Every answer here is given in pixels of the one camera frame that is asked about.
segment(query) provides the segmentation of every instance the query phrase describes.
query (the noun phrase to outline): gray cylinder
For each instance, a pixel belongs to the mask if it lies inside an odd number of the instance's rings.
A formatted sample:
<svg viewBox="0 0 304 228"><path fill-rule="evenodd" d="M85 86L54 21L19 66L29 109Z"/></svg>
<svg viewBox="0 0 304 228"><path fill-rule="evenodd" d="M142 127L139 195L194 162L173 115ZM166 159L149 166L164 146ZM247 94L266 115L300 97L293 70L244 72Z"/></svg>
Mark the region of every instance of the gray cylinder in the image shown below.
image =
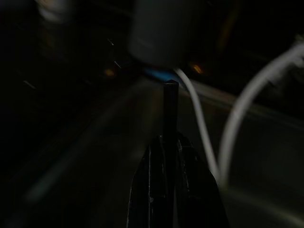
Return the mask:
<svg viewBox="0 0 304 228"><path fill-rule="evenodd" d="M200 11L197 0L138 0L130 53L151 65L178 65Z"/></svg>

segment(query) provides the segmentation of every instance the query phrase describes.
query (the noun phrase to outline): white cable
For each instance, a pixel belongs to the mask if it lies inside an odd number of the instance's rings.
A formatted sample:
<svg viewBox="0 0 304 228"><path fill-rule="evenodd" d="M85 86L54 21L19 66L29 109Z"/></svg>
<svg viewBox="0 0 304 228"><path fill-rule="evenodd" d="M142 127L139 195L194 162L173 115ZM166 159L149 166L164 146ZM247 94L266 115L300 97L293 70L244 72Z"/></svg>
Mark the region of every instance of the white cable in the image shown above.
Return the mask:
<svg viewBox="0 0 304 228"><path fill-rule="evenodd" d="M229 169L233 146L238 134L239 127L244 115L259 92L269 81L280 79L287 66L295 63L304 56L304 44L296 45L289 51L280 55L277 59L264 67L245 87L226 121L225 129L221 138L219 148L219 175L222 185L226 185L229 177Z"/></svg>
<svg viewBox="0 0 304 228"><path fill-rule="evenodd" d="M200 105L199 96L197 95L195 88L193 87L191 81L185 75L185 73L181 69L174 69L174 71L182 79L182 81L184 82L185 86L187 87L187 89L190 93L192 103L194 106L196 119L197 119L198 126L199 126L200 137L201 137L203 147L205 150L205 154L207 157L208 166L209 166L209 169L210 169L213 177L215 178L216 181L218 181L219 169L217 166L216 159L214 157L212 145L210 142L210 138L209 138L207 127L206 127L205 120L204 120L204 115L203 115L202 108Z"/></svg>

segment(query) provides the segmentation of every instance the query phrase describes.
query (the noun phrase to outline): white wire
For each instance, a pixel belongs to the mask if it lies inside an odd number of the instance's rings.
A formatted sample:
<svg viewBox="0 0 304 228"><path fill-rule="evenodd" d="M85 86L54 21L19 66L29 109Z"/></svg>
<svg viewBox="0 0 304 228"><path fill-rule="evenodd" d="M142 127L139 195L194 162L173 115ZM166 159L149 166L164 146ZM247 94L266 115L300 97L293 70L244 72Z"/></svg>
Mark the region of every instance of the white wire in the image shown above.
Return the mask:
<svg viewBox="0 0 304 228"><path fill-rule="evenodd" d="M228 182L233 146L247 109L269 81L280 79L284 75L283 70L297 62L302 56L304 56L304 44L294 46L270 62L248 83L235 102L220 142L218 164L221 185L226 185Z"/></svg>
<svg viewBox="0 0 304 228"><path fill-rule="evenodd" d="M214 157L212 145L210 142L210 138L209 138L207 127L206 127L205 120L204 120L204 115L203 115L202 108L200 105L199 96L197 95L195 88L193 87L191 81L185 75L185 73L181 69L175 69L174 71L182 79L182 81L184 82L185 86L187 87L187 89L190 93L192 103L194 106L196 119L197 119L198 126L199 126L200 137L201 137L203 147L205 150L205 154L207 157L208 166L209 166L209 169L210 169L213 177L215 178L216 181L218 181L219 169L218 169L218 166L216 163L216 159Z"/></svg>

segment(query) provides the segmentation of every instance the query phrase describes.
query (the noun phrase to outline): white cord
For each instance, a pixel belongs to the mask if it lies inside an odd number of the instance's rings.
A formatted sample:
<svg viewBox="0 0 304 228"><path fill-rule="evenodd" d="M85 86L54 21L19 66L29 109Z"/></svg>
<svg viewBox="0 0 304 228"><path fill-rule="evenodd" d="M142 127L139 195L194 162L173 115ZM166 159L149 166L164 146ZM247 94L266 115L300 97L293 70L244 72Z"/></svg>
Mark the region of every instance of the white cord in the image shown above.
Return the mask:
<svg viewBox="0 0 304 228"><path fill-rule="evenodd" d="M207 127L206 127L205 120L204 120L204 115L203 115L202 108L200 105L199 96L197 95L195 88L193 87L191 81L185 75L185 73L181 69L174 69L174 71L182 79L182 81L184 82L185 86L187 87L187 89L190 93L192 103L194 106L196 119L197 119L198 126L199 126L200 137L201 137L203 147L205 150L205 154L207 157L208 166L209 166L209 169L210 169L213 177L215 178L216 181L218 181L219 169L217 166L216 159L214 157L212 145L210 142L210 138L209 138Z"/></svg>
<svg viewBox="0 0 304 228"><path fill-rule="evenodd" d="M233 146L244 115L259 92L269 81L280 79L287 66L295 63L304 56L304 44L296 45L277 59L264 67L245 87L226 121L219 148L219 175L222 185L226 185L229 177L229 169Z"/></svg>

